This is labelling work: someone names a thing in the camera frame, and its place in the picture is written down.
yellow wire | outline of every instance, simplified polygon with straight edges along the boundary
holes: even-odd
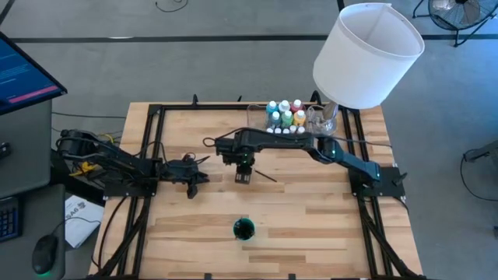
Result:
[[[107,138],[109,138],[110,142],[112,144],[114,144],[114,138],[111,135],[105,133],[105,134],[102,134],[101,136],[106,136]],[[81,166],[82,171],[78,170],[78,171],[76,171],[74,173],[69,174],[69,176],[76,177],[76,176],[79,176],[79,175],[83,175],[84,173],[88,173],[88,172],[94,170],[95,168],[96,168],[96,164],[90,165],[88,162],[84,162],[82,164],[82,166]]]
[[[114,138],[112,136],[110,136],[109,134],[102,134],[102,136],[106,136],[110,139],[110,142],[114,144]]]

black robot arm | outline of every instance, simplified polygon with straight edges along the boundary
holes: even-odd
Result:
[[[249,184],[254,164],[254,153],[262,149],[301,149],[311,158],[323,163],[337,163],[364,175],[368,180],[380,181],[381,169],[377,163],[364,162],[344,152],[331,137],[303,133],[301,135],[275,135],[253,128],[241,128],[233,138],[215,139],[216,155],[223,156],[225,164],[237,165],[237,183]]]
[[[208,175],[198,170],[205,159],[183,159],[163,162],[162,159],[142,159],[99,140],[91,132],[64,130],[56,142],[58,154],[75,162],[98,164],[106,184],[105,196],[148,197],[156,193],[158,181],[188,184],[188,198],[197,194],[197,184],[208,182]]]

computer monitor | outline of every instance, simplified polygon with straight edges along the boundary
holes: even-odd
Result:
[[[60,82],[0,32],[0,115],[66,93]]]

wooden table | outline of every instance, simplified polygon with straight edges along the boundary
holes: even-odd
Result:
[[[123,150],[140,150],[148,107],[149,103],[130,105]],[[361,116],[366,140],[389,143],[380,107],[363,110]],[[278,183],[253,173],[250,185],[235,184],[235,166],[225,166],[214,148],[202,144],[204,137],[246,126],[246,120],[245,111],[240,110],[167,111],[162,135],[167,158],[179,159],[187,152],[196,153],[197,158],[211,156],[199,167],[211,182],[199,185],[193,200],[187,199],[186,186],[160,183],[150,209],[140,278],[203,278],[204,273],[212,273],[213,278],[287,278],[289,273],[297,278],[370,277],[347,169],[315,162],[299,150],[264,150],[256,154],[254,167]],[[352,117],[350,121],[355,134]],[[344,137],[343,128],[339,116],[337,136]],[[388,147],[369,145],[368,153],[382,166],[393,163]],[[106,203],[95,259],[103,229],[119,200]],[[122,241],[129,202],[111,223],[103,248],[105,261]],[[388,241],[409,268],[422,273],[406,210],[393,198],[379,198],[379,202]],[[240,217],[249,217],[256,225],[256,234],[248,241],[234,239],[233,224]],[[374,243],[382,274],[380,251]],[[135,243],[127,273],[132,270],[134,252]],[[95,271],[92,265],[90,273]]]

paint bottle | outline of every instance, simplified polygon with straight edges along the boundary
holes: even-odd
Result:
[[[282,114],[282,128],[289,128],[293,125],[293,114],[291,111],[285,111]]]
[[[290,110],[290,104],[289,101],[287,100],[282,100],[279,104],[279,112],[280,114],[283,114],[285,111]]]
[[[268,105],[266,105],[266,113],[268,116],[271,116],[273,112],[276,112],[279,110],[279,107],[277,106],[277,103],[275,101],[270,101]]]
[[[296,113],[298,110],[303,110],[304,105],[301,100],[294,100],[293,104],[290,106],[290,111]]]
[[[279,112],[273,112],[272,116],[268,119],[269,128],[277,128],[280,126],[280,114]]]
[[[304,121],[306,120],[306,114],[304,113],[303,110],[298,110],[294,114],[294,121],[293,124],[296,126],[304,126]]]

